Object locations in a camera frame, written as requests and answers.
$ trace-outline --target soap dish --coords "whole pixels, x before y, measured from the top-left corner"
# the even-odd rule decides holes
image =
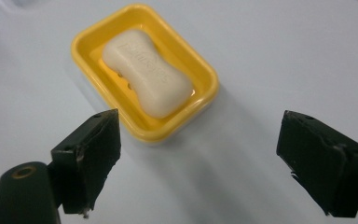
[[[192,82],[192,95],[166,118],[148,116],[127,80],[108,68],[102,60],[104,45],[130,29],[146,32],[160,56]],[[213,68],[147,5],[126,6],[91,25],[75,37],[71,51],[77,66],[106,103],[118,108],[120,120],[129,132],[145,143],[160,142],[178,131],[212,102],[219,89]]]

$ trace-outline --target black mechanical part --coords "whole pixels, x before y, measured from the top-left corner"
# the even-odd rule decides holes
[[[94,208],[120,158],[116,109],[86,120],[51,150],[53,162],[28,162],[0,179],[0,224],[59,224],[57,208],[84,214]]]
[[[285,111],[277,154],[326,214],[356,216],[358,143],[313,117]]]
[[[120,157],[117,110],[89,118],[51,150],[54,178],[66,214],[94,208],[105,179]]]

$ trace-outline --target white table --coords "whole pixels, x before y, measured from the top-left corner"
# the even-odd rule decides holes
[[[0,175],[49,163],[52,148],[107,109],[70,44],[131,2],[10,1],[0,0]],[[122,158],[95,211],[83,220],[60,209],[62,223],[358,223],[326,217],[275,152],[285,109],[358,141],[358,1],[145,3],[214,67],[219,95],[159,147],[122,126]]]

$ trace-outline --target soap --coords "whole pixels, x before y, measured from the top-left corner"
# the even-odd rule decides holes
[[[109,40],[103,48],[103,62],[127,79],[150,117],[169,116],[193,92],[187,75],[167,63],[142,30],[130,29]]]

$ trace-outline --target yellow soap dish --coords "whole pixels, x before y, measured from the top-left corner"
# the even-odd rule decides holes
[[[164,119],[148,116],[129,83],[102,60],[104,45],[129,29],[146,32],[160,56],[193,84],[193,94],[187,102]],[[173,134],[205,108],[219,89],[213,68],[151,7],[142,4],[124,7],[78,34],[72,43],[72,56],[106,103],[118,108],[120,120],[130,133],[146,143],[157,143]]]

